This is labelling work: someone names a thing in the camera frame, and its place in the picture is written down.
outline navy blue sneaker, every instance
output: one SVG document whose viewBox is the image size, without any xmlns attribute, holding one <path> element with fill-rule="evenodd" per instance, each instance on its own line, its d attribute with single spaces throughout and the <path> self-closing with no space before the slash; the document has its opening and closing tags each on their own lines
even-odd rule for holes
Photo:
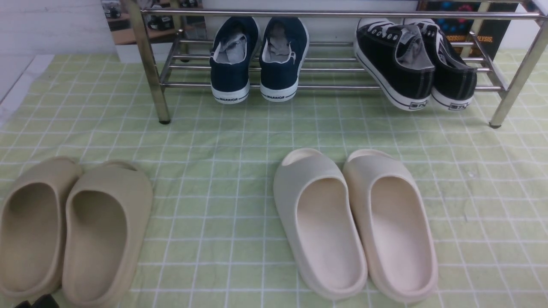
<svg viewBox="0 0 548 308">
<path fill-rule="evenodd" d="M 269 21 L 259 58 L 265 99 L 286 101 L 295 96 L 309 45 L 308 30 L 300 19 L 280 17 Z"/>
<path fill-rule="evenodd" d="M 230 17 L 217 31 L 209 58 L 211 90 L 222 104 L 249 95 L 249 64 L 259 50 L 259 25 L 251 17 Z"/>
</svg>

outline green grid tablecloth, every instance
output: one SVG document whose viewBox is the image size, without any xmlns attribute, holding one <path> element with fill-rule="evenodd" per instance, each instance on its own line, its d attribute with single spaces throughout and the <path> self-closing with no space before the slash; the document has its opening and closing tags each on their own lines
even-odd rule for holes
<svg viewBox="0 0 548 308">
<path fill-rule="evenodd" d="M 503 52 L 496 60 L 510 76 L 522 57 Z M 0 198 L 21 172 L 55 155 L 84 169 L 107 159 L 142 166 L 155 199 L 120 307 L 400 307 L 371 282 L 338 303 L 311 292 L 272 198 L 277 164 L 292 149 L 313 147 L 342 164 L 370 147 L 401 159 L 424 197 L 439 286 L 417 307 L 547 307 L 547 69 L 543 58 L 498 130 L 487 126 L 494 93 L 477 93 L 460 113 L 434 106 L 409 113 L 377 92 L 299 92 L 285 104 L 253 92 L 228 106 L 208 90 L 174 89 L 166 92 L 173 121 L 163 126 L 141 64 L 56 56 L 0 127 Z M 199 72 L 174 78 L 208 81 Z M 367 77 L 301 76 L 340 79 Z M 67 306 L 60 292 L 55 297 Z"/>
</svg>

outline beige slide sandal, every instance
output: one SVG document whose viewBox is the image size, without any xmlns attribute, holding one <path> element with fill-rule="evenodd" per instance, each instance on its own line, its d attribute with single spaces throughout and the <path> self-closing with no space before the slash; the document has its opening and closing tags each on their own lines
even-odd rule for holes
<svg viewBox="0 0 548 308">
<path fill-rule="evenodd" d="M 63 293 L 78 307 L 111 307 L 129 289 L 152 207 L 145 173 L 124 161 L 86 172 L 67 200 Z"/>
<path fill-rule="evenodd" d="M 314 149 L 287 154 L 274 177 L 274 201 L 308 287 L 332 300 L 361 291 L 367 264 L 337 165 Z"/>
<path fill-rule="evenodd" d="M 36 300 L 61 285 L 65 202 L 82 169 L 53 157 L 24 172 L 0 212 L 0 292 Z"/>
<path fill-rule="evenodd" d="M 402 303 L 426 299 L 436 288 L 438 263 L 411 173 L 375 150 L 350 154 L 342 172 L 373 282 Z"/>
</svg>

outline tan slide sandal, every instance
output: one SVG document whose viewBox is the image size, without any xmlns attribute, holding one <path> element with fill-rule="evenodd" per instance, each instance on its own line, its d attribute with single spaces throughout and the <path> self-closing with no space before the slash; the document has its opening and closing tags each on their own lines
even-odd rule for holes
<svg viewBox="0 0 548 308">
<path fill-rule="evenodd" d="M 373 282 L 402 303 L 426 299 L 436 288 L 438 263 L 411 173 L 375 150 L 350 154 L 342 172 Z"/>
<path fill-rule="evenodd" d="M 124 161 L 86 172 L 67 200 L 63 293 L 78 307 L 111 307 L 129 289 L 152 207 L 145 173 Z"/>
<path fill-rule="evenodd" d="M 308 287 L 332 300 L 361 291 L 367 264 L 337 165 L 314 149 L 287 154 L 274 177 L 274 201 Z"/>
<path fill-rule="evenodd" d="M 61 285 L 65 202 L 82 169 L 53 157 L 24 172 L 0 212 L 0 292 L 36 300 Z"/>
</svg>

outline metal shoe rack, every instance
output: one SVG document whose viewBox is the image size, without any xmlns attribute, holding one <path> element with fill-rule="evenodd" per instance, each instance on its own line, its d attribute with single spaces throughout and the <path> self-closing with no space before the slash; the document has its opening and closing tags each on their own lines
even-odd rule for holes
<svg viewBox="0 0 548 308">
<path fill-rule="evenodd" d="M 492 128 L 499 128 L 506 115 L 512 108 L 512 105 L 517 99 L 518 94 L 522 90 L 525 82 L 529 78 L 534 66 L 542 56 L 546 45 L 548 44 L 548 22 L 544 22 L 548 17 L 545 11 L 542 11 L 542 6 L 538 2 L 540 0 L 490 0 L 484 2 L 481 0 L 472 0 L 468 2 L 482 2 L 478 12 L 360 12 L 360 11 L 317 11 L 317 10 L 208 10 L 208 9 L 185 9 L 180 8 L 179 0 L 170 0 L 171 7 L 163 9 L 142 9 L 139 7 L 136 0 L 129 0 L 127 7 L 130 13 L 133 31 L 142 63 L 145 68 L 146 77 L 154 100 L 158 119 L 162 124 L 169 124 L 171 121 L 167 104 L 165 103 L 164 91 L 166 88 L 209 88 L 209 83 L 198 82 L 170 82 L 169 77 L 172 70 L 209 70 L 209 65 L 194 65 L 194 64 L 177 64 L 176 60 L 192 61 L 192 60 L 208 60 L 209 55 L 196 55 L 189 53 L 190 44 L 206 44 L 211 46 L 212 41 L 187 39 L 184 33 L 185 16 L 254 16 L 254 17 L 273 17 L 273 16 L 294 16 L 304 18 L 451 18 L 451 19 L 473 19 L 472 29 L 468 35 L 467 42 L 454 43 L 455 47 L 462 47 L 461 56 L 468 63 L 479 63 L 481 67 L 479 73 L 486 73 L 493 85 L 478 85 L 476 91 L 483 92 L 498 92 L 501 102 L 496 109 L 489 125 Z M 488 12 L 490 2 L 522 3 L 525 8 L 530 7 L 528 4 L 532 2 L 536 7 L 541 9 L 540 12 L 526 13 L 503 13 L 503 12 Z M 175 28 L 178 29 L 177 38 L 173 42 L 171 50 L 168 54 L 167 61 L 163 70 L 158 73 L 156 61 L 152 53 L 150 38 L 146 31 L 144 22 L 145 15 L 174 15 Z M 481 22 L 485 19 L 492 20 L 534 20 L 540 26 L 539 32 L 536 34 L 532 45 L 527 51 L 525 58 L 521 62 L 519 69 L 514 75 L 512 81 L 508 85 L 498 68 L 494 65 L 492 59 L 489 58 L 481 42 L 476 36 L 476 32 L 480 29 Z M 312 47 L 352 47 L 351 42 L 311 42 Z M 470 57 L 471 48 L 477 46 L 480 50 L 481 57 Z M 306 62 L 355 62 L 355 58 L 307 58 Z M 260 70 L 258 67 L 252 67 L 252 71 Z M 304 73 L 314 72 L 355 72 L 363 71 L 361 68 L 339 67 L 339 68 L 303 68 Z M 259 88 L 258 84 L 252 84 L 251 88 Z M 321 85 L 321 84 L 300 84 L 300 90 L 378 90 L 376 84 L 370 85 Z"/>
</svg>

